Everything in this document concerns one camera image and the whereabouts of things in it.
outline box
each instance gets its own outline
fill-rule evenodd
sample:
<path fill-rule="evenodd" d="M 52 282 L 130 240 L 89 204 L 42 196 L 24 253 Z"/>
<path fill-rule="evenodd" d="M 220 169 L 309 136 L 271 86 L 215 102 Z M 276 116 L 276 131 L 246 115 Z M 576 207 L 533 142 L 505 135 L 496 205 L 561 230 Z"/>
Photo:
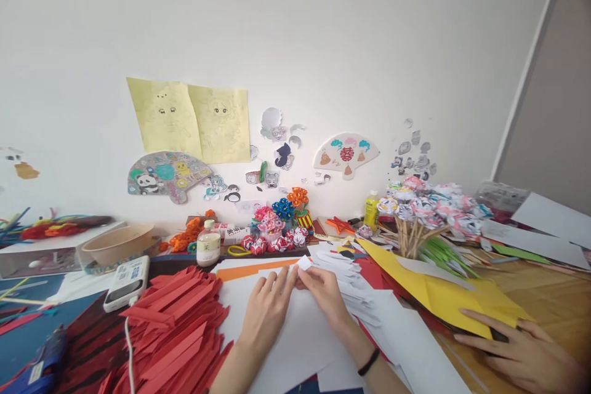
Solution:
<path fill-rule="evenodd" d="M 113 222 L 91 228 L 69 237 L 37 240 L 34 243 L 16 243 L 0 249 L 0 279 L 34 277 L 81 271 L 92 261 L 82 246 L 96 236 L 126 226 L 126 222 Z M 41 262 L 31 268 L 29 264 Z"/>

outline left hand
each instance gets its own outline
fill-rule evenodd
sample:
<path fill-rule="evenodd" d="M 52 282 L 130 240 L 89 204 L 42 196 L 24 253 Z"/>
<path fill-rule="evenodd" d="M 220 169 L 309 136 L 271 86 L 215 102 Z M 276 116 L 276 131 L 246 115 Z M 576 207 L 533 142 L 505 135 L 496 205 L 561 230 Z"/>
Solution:
<path fill-rule="evenodd" d="M 496 329 L 509 342 L 456 334 L 458 342 L 495 354 L 485 358 L 488 365 L 504 374 L 515 385 L 532 393 L 567 394 L 579 392 L 587 374 L 579 363 L 536 323 L 518 320 L 521 331 L 470 310 L 460 310 L 467 317 Z"/>
<path fill-rule="evenodd" d="M 291 291 L 296 284 L 297 265 L 289 276 L 289 267 L 279 275 L 261 277 L 248 301 L 242 332 L 237 345 L 249 349 L 254 357 L 264 359 L 279 336 L 285 322 Z"/>

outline small bottle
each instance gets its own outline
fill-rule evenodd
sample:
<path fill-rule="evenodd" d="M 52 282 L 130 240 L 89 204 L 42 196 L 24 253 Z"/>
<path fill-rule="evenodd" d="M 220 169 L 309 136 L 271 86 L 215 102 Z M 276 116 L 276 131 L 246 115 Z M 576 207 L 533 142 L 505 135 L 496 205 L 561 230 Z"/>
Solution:
<path fill-rule="evenodd" d="M 380 199 L 377 197 L 377 191 L 370 191 L 367 200 L 365 201 L 365 219 L 363 222 L 371 228 L 373 232 L 377 229 L 377 204 Z"/>
<path fill-rule="evenodd" d="M 214 224 L 213 220 L 206 220 L 205 229 L 197 236 L 197 264 L 202 268 L 215 264 L 220 258 L 222 236 L 214 229 Z"/>

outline green paper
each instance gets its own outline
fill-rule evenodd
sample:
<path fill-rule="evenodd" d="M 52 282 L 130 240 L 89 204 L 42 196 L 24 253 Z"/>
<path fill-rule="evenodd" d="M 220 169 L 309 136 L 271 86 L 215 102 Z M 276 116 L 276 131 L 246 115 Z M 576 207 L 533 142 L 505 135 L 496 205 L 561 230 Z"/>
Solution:
<path fill-rule="evenodd" d="M 491 242 L 491 246 L 495 249 L 495 251 L 502 255 L 508 255 L 509 257 L 519 257 L 520 259 L 531 260 L 532 262 L 543 263 L 544 265 L 552 264 L 549 260 L 546 260 L 541 255 L 534 254 L 533 252 L 508 247 L 493 242 Z"/>

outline yellow paper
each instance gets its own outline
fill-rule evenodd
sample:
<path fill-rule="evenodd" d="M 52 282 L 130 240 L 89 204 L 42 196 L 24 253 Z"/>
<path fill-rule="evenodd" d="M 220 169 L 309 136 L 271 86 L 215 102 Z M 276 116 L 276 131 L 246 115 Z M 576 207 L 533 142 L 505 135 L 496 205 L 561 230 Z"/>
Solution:
<path fill-rule="evenodd" d="M 246 89 L 188 86 L 205 163 L 251 160 Z"/>
<path fill-rule="evenodd" d="M 523 308 L 503 294 L 491 281 L 472 279 L 470 282 L 476 287 L 476 291 L 468 291 L 455 283 L 409 271 L 390 251 L 364 239 L 357 241 L 421 305 L 449 324 L 492 339 L 488 326 L 466 317 L 459 309 L 466 308 L 486 314 L 513 328 L 517 326 L 518 318 L 532 320 Z"/>
<path fill-rule="evenodd" d="M 127 85 L 146 153 L 181 151 L 203 159 L 186 84 L 128 78 Z"/>

